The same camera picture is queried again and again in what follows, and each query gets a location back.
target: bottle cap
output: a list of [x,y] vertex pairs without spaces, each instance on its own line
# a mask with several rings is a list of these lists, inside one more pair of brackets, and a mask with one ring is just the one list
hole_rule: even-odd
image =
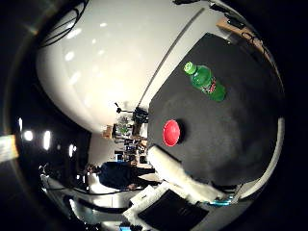
[[184,71],[188,74],[194,74],[196,71],[196,65],[193,64],[192,62],[188,62],[184,66]]

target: white curved wall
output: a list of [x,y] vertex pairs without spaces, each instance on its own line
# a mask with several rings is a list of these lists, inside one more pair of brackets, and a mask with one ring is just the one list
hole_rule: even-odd
[[40,82],[62,112],[100,133],[115,122],[114,102],[122,109],[137,106],[165,53],[203,7],[206,10],[174,47],[142,101],[146,108],[205,32],[223,36],[215,26],[222,13],[210,11],[207,2],[176,6],[166,0],[91,0],[69,35],[38,51]]

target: black tabletop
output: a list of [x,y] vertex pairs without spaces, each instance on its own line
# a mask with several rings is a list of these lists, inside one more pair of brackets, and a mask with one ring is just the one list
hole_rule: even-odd
[[[224,101],[213,101],[192,86],[183,70],[188,61],[212,69],[226,87]],[[246,183],[259,178],[270,162],[282,103],[274,74],[238,46],[206,34],[153,97],[148,143],[160,146],[200,182]],[[162,136],[169,119],[179,120],[184,131],[173,147]]]

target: ceiling light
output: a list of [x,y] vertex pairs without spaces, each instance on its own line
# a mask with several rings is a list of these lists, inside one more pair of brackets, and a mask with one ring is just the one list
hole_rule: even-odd
[[68,35],[66,36],[66,38],[67,38],[67,39],[72,39],[72,38],[78,36],[78,35],[81,33],[81,31],[82,31],[82,30],[81,30],[80,28],[77,28],[77,29],[75,29],[75,30],[69,32]]
[[72,199],[69,199],[69,204],[71,205],[72,208],[76,207],[75,201]]
[[31,141],[33,139],[33,133],[31,131],[25,131],[23,136],[26,141]]
[[94,65],[94,66],[92,67],[92,71],[93,71],[94,73],[97,73],[97,72],[98,72],[98,65]]
[[20,129],[20,132],[21,132],[21,130],[22,130],[22,119],[21,118],[18,119],[18,124],[19,124],[19,129]]
[[69,22],[66,26],[66,29],[73,27],[73,25],[74,25],[74,22]]
[[90,107],[90,96],[86,95],[85,100],[84,100],[85,105],[89,108]]
[[48,150],[50,147],[50,139],[51,139],[51,133],[50,131],[46,131],[44,133],[43,143],[42,146],[45,150]]
[[107,26],[107,23],[106,23],[106,22],[103,22],[103,23],[99,24],[99,26],[100,26],[100,27],[105,27],[105,26]]
[[68,156],[72,157],[73,156],[73,144],[71,144],[68,148]]
[[71,61],[75,56],[75,53],[73,51],[69,51],[66,55],[65,55],[65,60],[66,61]]
[[95,75],[97,78],[102,78],[103,77],[103,73],[102,72],[99,72]]

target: person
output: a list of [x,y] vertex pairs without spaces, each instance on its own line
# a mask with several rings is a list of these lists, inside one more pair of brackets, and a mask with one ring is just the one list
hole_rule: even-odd
[[106,162],[101,167],[92,164],[86,165],[86,172],[96,173],[99,182],[109,188],[117,190],[134,190],[141,186],[157,186],[159,182],[148,181],[139,176],[154,173],[154,168],[137,167],[136,161],[131,162]]

